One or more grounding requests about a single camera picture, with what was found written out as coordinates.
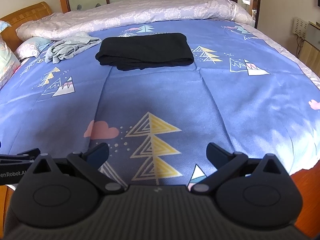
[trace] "drawer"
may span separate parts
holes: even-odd
[[[320,30],[309,24],[307,27],[306,41],[320,50]]]

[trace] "pillow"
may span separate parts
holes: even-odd
[[[11,78],[20,62],[0,35],[0,89]]]
[[[27,57],[38,57],[50,42],[51,40],[45,38],[33,37],[22,43],[14,54],[19,60],[23,60]]]
[[[2,32],[6,27],[11,27],[11,25],[7,22],[0,21],[0,32]]]

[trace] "power strip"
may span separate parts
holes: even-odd
[[[292,32],[293,32],[293,34],[297,34],[302,39],[305,39],[307,26],[308,26],[308,22],[296,17],[296,18],[294,18]]]

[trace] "gray crumpled cloth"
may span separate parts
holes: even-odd
[[[57,41],[49,47],[44,61],[46,63],[50,61],[54,64],[59,63],[60,60],[70,59],[100,42],[100,38],[91,37],[86,32],[76,33],[74,36]]]

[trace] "ribbed black surface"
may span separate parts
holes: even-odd
[[[104,198],[87,219],[61,229],[22,225],[6,240],[306,240],[296,228],[253,231],[229,222],[210,198],[185,186],[131,186]]]

